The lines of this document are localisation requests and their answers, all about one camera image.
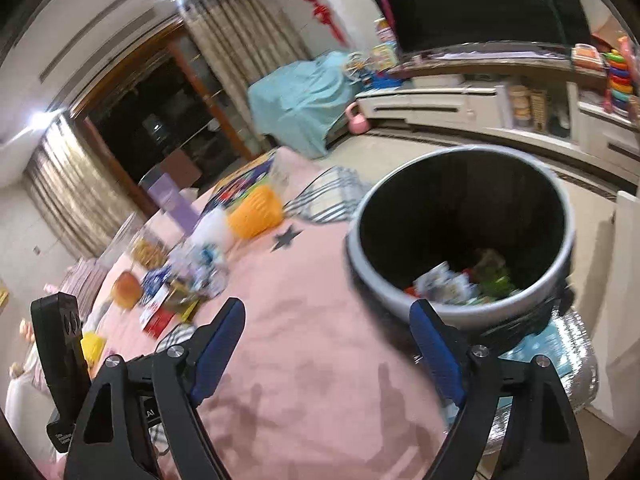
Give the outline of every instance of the screw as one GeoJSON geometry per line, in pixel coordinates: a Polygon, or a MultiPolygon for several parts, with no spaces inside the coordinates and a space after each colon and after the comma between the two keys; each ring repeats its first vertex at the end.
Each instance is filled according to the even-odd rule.
{"type": "Polygon", "coordinates": [[[546,368],[551,364],[551,361],[546,355],[536,355],[536,364],[540,367],[546,368]]]}
{"type": "Polygon", "coordinates": [[[169,346],[169,349],[166,351],[169,357],[177,358],[184,354],[184,348],[180,345],[169,346]]]}
{"type": "Polygon", "coordinates": [[[489,349],[484,345],[473,345],[471,347],[471,353],[476,357],[487,357],[489,355],[489,349]]]}
{"type": "Polygon", "coordinates": [[[110,355],[104,360],[104,364],[108,368],[115,368],[120,364],[121,361],[122,361],[122,358],[119,355],[110,355]]]}

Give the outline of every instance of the television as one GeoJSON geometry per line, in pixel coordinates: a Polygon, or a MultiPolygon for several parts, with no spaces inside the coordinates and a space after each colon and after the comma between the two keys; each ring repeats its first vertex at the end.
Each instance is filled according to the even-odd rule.
{"type": "Polygon", "coordinates": [[[402,54],[465,43],[590,43],[580,0],[375,0],[402,54]]]}

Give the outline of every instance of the kettlebell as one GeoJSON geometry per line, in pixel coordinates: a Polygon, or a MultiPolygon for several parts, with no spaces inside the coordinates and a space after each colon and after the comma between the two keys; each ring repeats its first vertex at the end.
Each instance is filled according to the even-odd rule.
{"type": "Polygon", "coordinates": [[[363,114],[354,114],[352,112],[356,106],[358,106],[356,102],[351,103],[344,113],[349,120],[349,131],[354,135],[359,135],[368,132],[371,129],[371,125],[363,114]]]}

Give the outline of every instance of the curtain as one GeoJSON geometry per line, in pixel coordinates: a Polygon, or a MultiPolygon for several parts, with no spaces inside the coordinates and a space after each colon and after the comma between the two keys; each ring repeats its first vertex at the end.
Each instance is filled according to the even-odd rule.
{"type": "Polygon", "coordinates": [[[65,116],[42,137],[24,182],[49,227],[76,257],[100,256],[138,211],[65,116]]]}
{"type": "Polygon", "coordinates": [[[309,59],[302,39],[272,0],[192,0],[180,13],[255,135],[248,88],[281,66],[309,59]]]}

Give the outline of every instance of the tile floor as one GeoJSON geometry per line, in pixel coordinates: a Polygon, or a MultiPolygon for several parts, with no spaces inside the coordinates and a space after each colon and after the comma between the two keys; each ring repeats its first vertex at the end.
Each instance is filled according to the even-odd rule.
{"type": "MultiPolygon", "coordinates": [[[[319,163],[357,170],[363,180],[376,182],[398,166],[425,153],[439,150],[437,144],[386,137],[349,137],[331,150],[319,163]]],[[[613,243],[611,218],[615,204],[611,200],[576,184],[562,181],[574,208],[577,241],[574,250],[572,283],[576,291],[575,308],[593,327],[604,296],[613,243]]],[[[630,439],[588,410],[577,415],[586,450],[590,479],[606,478],[626,451],[630,439]]],[[[479,467],[478,478],[490,478],[497,454],[485,457],[479,467]]]]}

